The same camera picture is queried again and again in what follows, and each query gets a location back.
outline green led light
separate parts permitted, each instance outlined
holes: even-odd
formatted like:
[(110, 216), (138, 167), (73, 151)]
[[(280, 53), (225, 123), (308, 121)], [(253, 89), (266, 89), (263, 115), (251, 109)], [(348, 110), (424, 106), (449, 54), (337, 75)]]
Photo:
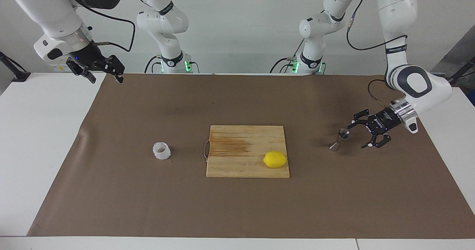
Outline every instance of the green led light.
[(191, 71), (191, 64), (187, 61), (185, 61), (185, 68), (186, 68), (186, 71), (187, 72), (190, 72)]
[(292, 72), (294, 74), (297, 74), (298, 72), (298, 67), (300, 66), (300, 63), (298, 61), (295, 61), (295, 64), (294, 64), (294, 69), (292, 69)]
[(324, 62), (322, 62), (320, 64), (320, 68), (318, 69), (318, 74), (319, 75), (323, 75), (325, 74), (325, 69), (326, 69), (326, 64)]

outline brown table covering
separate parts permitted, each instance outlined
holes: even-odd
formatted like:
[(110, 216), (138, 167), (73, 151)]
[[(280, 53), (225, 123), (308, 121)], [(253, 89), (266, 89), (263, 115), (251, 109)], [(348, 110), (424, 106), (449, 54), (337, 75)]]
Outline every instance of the brown table covering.
[[(422, 125), (363, 150), (359, 126), (328, 150), (355, 113), (381, 110), (366, 90), (380, 76), (124, 77), (102, 83), (29, 236), (475, 238)], [(210, 125), (283, 125), (290, 179), (206, 178)], [(152, 153), (161, 141), (169, 160)]]

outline yellow lemon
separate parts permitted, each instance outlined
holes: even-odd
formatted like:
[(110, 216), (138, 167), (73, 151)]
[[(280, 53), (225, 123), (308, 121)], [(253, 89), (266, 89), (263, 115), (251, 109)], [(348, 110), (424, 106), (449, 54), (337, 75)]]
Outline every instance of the yellow lemon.
[(279, 168), (287, 163), (287, 157), (281, 152), (268, 152), (264, 157), (264, 163), (271, 168)]

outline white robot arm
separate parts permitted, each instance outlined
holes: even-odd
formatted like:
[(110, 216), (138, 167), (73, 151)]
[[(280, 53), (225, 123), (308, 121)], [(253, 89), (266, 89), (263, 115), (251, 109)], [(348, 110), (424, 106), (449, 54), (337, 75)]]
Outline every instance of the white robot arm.
[(188, 30), (188, 18), (171, 0), (145, 0), (154, 10), (139, 13), (139, 28), (152, 36), (161, 51), (161, 67), (164, 73), (191, 71), (191, 57), (181, 50), (180, 42), (173, 34)]
[[(306, 43), (298, 62), (297, 73), (314, 73), (322, 60), (326, 34), (344, 27), (343, 18), (352, 0), (324, 0), (324, 11), (300, 23), (300, 33)], [(446, 79), (428, 73), (419, 66), (407, 63), (407, 36), (409, 27), (417, 18), (417, 0), (377, 0), (380, 22), (387, 41), (387, 86), (403, 93), (403, 97), (393, 101), (383, 111), (371, 115), (364, 110), (354, 116), (352, 124), (365, 125), (372, 138), (363, 147), (382, 147), (391, 140), (387, 131), (403, 124), (411, 133), (417, 133), (417, 117), (431, 108), (448, 100), (452, 87)], [(351, 17), (348, 31), (354, 15)], [(384, 138), (377, 142), (378, 135)]]
[[(75, 75), (95, 82), (90, 71), (104, 71), (122, 83), (125, 67), (114, 55), (102, 56), (82, 19), (76, 14), (79, 6), (113, 9), (120, 0), (15, 0), (27, 15), (42, 28), (44, 35), (34, 44), (45, 61), (69, 55), (68, 66)], [(139, 14), (139, 27), (151, 34), (159, 44), (165, 72), (191, 71), (191, 57), (180, 49), (174, 33), (188, 28), (186, 15), (171, 0), (146, 0), (156, 10)]]
[[(15, 0), (27, 15), (42, 28), (44, 35), (34, 44), (45, 61), (69, 55), (68, 66), (76, 75), (95, 82), (90, 71), (104, 71), (122, 82), (125, 67), (114, 55), (105, 58), (94, 44), (88, 27), (76, 14), (77, 3), (71, 0)], [(119, 0), (82, 0), (95, 8), (115, 7)]]

